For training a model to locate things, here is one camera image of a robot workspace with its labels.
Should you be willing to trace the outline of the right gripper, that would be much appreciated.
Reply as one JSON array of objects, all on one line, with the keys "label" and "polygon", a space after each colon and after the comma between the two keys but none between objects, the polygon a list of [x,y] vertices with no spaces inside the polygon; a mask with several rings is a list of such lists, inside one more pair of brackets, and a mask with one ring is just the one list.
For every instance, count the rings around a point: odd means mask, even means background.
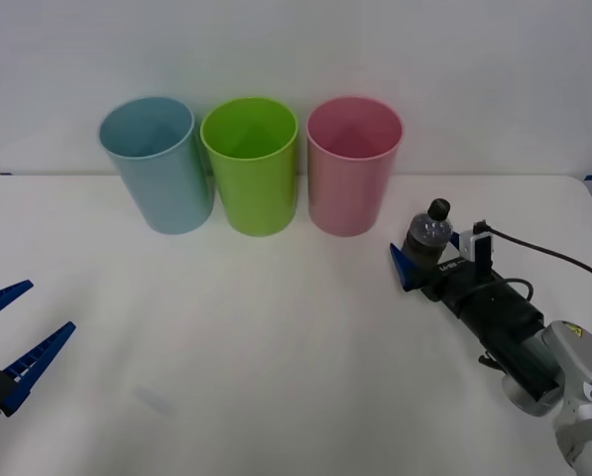
[{"label": "right gripper", "polygon": [[[460,234],[453,231],[449,243],[462,257]],[[500,294],[502,279],[494,270],[479,275],[476,265],[455,258],[441,265],[422,270],[394,243],[390,254],[402,289],[421,289],[434,302],[443,303],[457,318],[504,318],[504,296]]]}]

